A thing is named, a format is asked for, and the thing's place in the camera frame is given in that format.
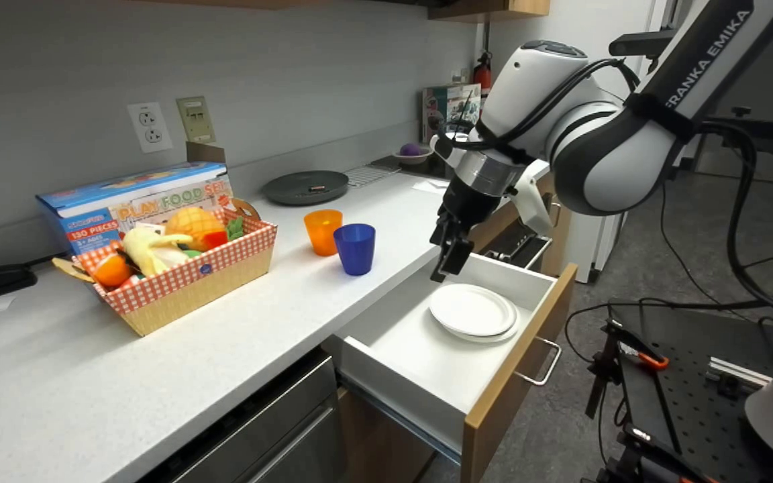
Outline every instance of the electrical outlet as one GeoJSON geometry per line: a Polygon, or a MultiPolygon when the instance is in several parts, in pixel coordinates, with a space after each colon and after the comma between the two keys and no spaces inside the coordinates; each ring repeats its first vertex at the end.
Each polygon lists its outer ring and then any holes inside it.
{"type": "Polygon", "coordinates": [[[146,152],[173,151],[173,137],[158,101],[128,104],[126,109],[146,152]]]}
{"type": "Polygon", "coordinates": [[[214,126],[209,124],[208,100],[205,97],[179,97],[177,113],[187,143],[212,143],[214,126]]]}

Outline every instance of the gray cabinet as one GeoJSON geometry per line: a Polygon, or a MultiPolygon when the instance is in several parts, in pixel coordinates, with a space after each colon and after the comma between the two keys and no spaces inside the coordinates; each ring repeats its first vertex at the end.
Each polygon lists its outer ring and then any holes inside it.
{"type": "Polygon", "coordinates": [[[336,483],[344,474],[336,407],[324,407],[253,483],[336,483]]]}
{"type": "Polygon", "coordinates": [[[336,403],[332,360],[314,352],[169,455],[146,479],[344,479],[336,403]]]}

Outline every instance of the cabinet door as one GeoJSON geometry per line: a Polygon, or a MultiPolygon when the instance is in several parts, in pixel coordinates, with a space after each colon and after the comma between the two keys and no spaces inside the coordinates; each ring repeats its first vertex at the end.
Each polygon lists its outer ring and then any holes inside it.
{"type": "Polygon", "coordinates": [[[344,444],[336,407],[319,412],[253,483],[336,483],[344,479],[344,444]]]}
{"type": "Polygon", "coordinates": [[[547,12],[547,0],[457,0],[455,6],[446,8],[429,8],[433,19],[481,16],[481,12],[542,16],[547,12]]]}
{"type": "Polygon", "coordinates": [[[336,404],[336,364],[314,352],[269,381],[185,447],[158,463],[142,483],[251,479],[264,461],[277,461],[302,432],[324,432],[314,419],[328,419],[336,404]]]}

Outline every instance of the blue cup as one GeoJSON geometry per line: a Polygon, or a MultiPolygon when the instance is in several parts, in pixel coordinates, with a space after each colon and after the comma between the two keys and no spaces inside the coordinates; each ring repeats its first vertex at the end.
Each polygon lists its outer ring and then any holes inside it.
{"type": "Polygon", "coordinates": [[[375,227],[366,222],[342,224],[332,231],[342,269],[349,275],[363,275],[371,271],[371,257],[375,254],[375,227]]]}

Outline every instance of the kitchen counter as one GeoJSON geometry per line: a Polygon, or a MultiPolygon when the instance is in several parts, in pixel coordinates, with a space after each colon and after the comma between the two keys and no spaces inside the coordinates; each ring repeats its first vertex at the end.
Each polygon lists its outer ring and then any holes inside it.
{"type": "Polygon", "coordinates": [[[328,203],[378,227],[369,275],[310,251],[303,211],[279,224],[271,273],[136,337],[88,285],[48,266],[0,297],[0,479],[136,479],[436,257],[446,183],[353,172],[328,203]]]}

